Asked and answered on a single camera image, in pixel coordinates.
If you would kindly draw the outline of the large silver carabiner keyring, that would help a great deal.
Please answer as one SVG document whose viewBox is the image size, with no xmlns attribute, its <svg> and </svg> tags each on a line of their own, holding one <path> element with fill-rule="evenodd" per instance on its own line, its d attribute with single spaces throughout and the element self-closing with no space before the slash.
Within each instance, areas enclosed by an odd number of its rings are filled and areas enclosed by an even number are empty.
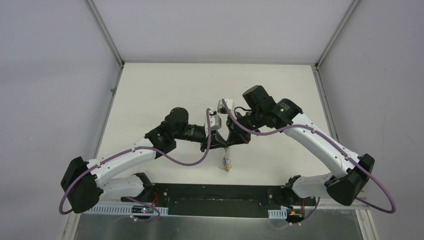
<svg viewBox="0 0 424 240">
<path fill-rule="evenodd" d="M 223 159 L 227 160 L 227 164 L 231 164 L 230 147 L 224 149 L 224 156 L 223 156 L 222 160 Z M 223 163 L 222 163 L 222 169 L 225 171 L 225 165 L 223 165 Z"/>
</svg>

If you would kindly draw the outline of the key with yellow tag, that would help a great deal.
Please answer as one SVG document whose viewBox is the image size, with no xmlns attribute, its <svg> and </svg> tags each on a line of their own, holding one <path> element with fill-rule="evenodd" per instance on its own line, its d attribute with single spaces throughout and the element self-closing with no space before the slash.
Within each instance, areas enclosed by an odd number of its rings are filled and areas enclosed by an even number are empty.
<svg viewBox="0 0 424 240">
<path fill-rule="evenodd" d="M 224 169 L 225 169 L 226 172 L 229 172 L 231 168 L 232 168 L 232 165 L 231 164 L 226 164 L 224 166 Z"/>
</svg>

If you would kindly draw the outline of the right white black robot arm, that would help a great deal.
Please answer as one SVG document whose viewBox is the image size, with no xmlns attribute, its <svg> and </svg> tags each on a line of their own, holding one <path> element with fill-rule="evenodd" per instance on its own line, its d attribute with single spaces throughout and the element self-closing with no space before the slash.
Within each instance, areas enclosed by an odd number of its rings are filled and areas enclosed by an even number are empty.
<svg viewBox="0 0 424 240">
<path fill-rule="evenodd" d="M 284 133 L 317 157 L 329 173 L 316 176 L 295 175 L 282 186 L 283 205 L 292 206 L 308 197 L 331 198 L 350 206 L 370 179 L 375 160 L 369 154 L 358 155 L 322 132 L 294 102 L 287 98 L 276 102 L 261 85 L 243 93 L 250 107 L 245 115 L 235 111 L 230 99 L 221 99 L 218 110 L 228 115 L 230 133 L 261 135 L 268 127 Z"/>
</svg>

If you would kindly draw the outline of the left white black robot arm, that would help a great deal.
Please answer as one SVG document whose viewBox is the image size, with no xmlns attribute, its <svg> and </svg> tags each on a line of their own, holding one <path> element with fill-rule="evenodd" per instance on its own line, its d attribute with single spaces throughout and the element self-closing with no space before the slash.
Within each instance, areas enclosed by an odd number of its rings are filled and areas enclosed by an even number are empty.
<svg viewBox="0 0 424 240">
<path fill-rule="evenodd" d="M 221 128 L 222 120 L 216 111 L 207 109 L 204 125 L 189 124 L 189 113 L 182 107 L 173 108 L 159 126 L 145 134 L 132 145 L 106 157 L 70 161 L 60 186 L 64 195 L 59 203 L 59 213 L 80 214 L 94 207 L 100 200 L 121 197 L 137 198 L 147 202 L 153 189 L 144 174 L 116 177 L 137 165 L 165 157 L 181 166 L 200 164 L 212 148 L 213 135 Z M 202 144 L 203 156 L 192 163 L 178 161 L 169 152 L 177 147 L 177 140 Z"/>
</svg>

